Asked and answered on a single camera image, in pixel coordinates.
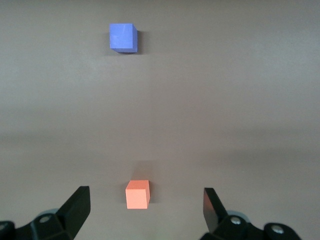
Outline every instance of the block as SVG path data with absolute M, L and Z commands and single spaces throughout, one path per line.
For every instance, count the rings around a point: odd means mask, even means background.
M 110 48 L 117 53 L 138 52 L 138 31 L 132 23 L 110 24 Z
M 131 180 L 125 189 L 127 209 L 147 209 L 150 201 L 148 180 Z

